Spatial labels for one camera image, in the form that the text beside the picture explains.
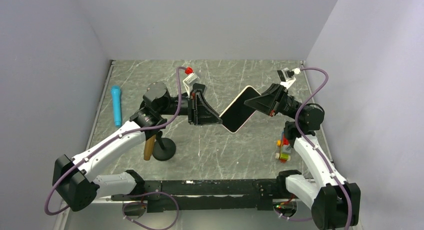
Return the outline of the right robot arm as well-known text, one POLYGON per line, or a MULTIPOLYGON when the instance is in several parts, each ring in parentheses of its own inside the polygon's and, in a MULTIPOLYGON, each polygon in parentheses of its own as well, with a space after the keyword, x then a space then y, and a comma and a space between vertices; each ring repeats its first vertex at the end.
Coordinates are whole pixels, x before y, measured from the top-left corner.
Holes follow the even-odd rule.
POLYGON ((300 199, 310 209, 311 218, 320 230, 347 230, 356 226, 361 190, 336 170, 315 135, 324 120, 323 108, 297 101, 283 85, 274 83, 244 104, 271 117, 282 114, 293 119, 285 123, 283 137, 306 163, 314 183, 294 170, 283 171, 277 178, 276 193, 282 198, 294 194, 300 199))

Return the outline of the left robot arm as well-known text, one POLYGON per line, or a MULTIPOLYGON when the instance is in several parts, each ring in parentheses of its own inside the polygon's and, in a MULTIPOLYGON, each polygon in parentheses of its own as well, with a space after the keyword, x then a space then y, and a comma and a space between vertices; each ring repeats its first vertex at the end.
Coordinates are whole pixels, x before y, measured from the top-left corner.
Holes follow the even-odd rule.
POLYGON ((163 82, 150 84, 139 109, 116 132, 74 157, 64 154, 56 159, 53 189, 74 212, 108 195, 139 199, 144 193, 144 180, 134 170, 106 176, 101 172, 131 148, 153 137, 160 140, 161 130, 177 116, 187 116, 195 126, 221 124, 219 114, 204 98, 205 88, 195 83, 191 92, 172 97, 163 82))

